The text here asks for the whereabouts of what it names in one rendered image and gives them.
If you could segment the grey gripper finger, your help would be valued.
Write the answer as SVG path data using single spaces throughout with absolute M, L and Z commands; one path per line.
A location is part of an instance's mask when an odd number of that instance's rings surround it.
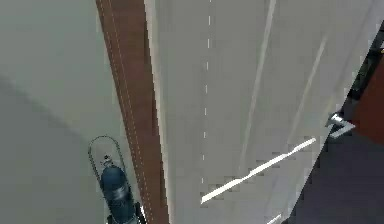
M 100 138 L 102 138 L 102 137 L 103 137 L 103 135 L 99 135 L 99 136 L 93 138 L 93 139 L 89 142 L 89 144 L 88 144 L 88 150 L 87 150 L 88 158 L 89 158 L 89 161 L 90 161 L 90 164 L 91 164 L 93 173 L 94 173 L 94 175 L 95 175 L 95 177 L 96 177 L 96 180 L 97 180 L 98 184 L 100 184 L 100 181 L 101 181 L 101 180 L 100 180 L 100 175 L 99 175 L 99 173 L 98 173 L 98 171 L 97 171 L 97 167 L 96 167 L 96 164 L 95 164 L 95 160 L 94 160 L 93 155 L 92 155 L 92 152 L 93 152 L 92 146 L 93 146 L 93 144 L 94 144 L 94 142 L 95 142 L 96 140 L 98 140 L 98 139 L 100 139 Z
M 126 166 L 125 166 L 125 161 L 124 161 L 124 157 L 123 157 L 123 154 L 122 154 L 122 151 L 121 151 L 121 147 L 120 147 L 120 144 L 119 142 L 111 137 L 111 136 L 108 136 L 108 135 L 105 135 L 104 138 L 107 138 L 109 139 L 110 141 L 113 142 L 113 144 L 115 145 L 115 148 L 116 148 L 116 153 L 118 155 L 118 158 L 119 158 L 119 163 L 120 163 L 120 168 L 122 169 L 123 173 L 125 174 L 126 176 Z

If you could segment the brown wooden door frame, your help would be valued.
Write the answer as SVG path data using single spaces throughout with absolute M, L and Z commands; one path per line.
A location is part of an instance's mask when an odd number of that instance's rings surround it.
M 170 224 L 144 0 L 95 0 L 148 224 Z

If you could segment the pale grey room door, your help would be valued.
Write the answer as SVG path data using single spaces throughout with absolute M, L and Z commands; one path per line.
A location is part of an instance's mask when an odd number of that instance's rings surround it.
M 281 224 L 384 22 L 384 0 L 144 2 L 170 224 Z

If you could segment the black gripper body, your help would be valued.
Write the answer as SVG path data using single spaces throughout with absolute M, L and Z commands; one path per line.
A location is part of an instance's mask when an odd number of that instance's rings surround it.
M 110 156 L 102 162 L 101 189 L 110 215 L 108 224 L 139 224 L 136 208 L 125 172 L 116 166 Z

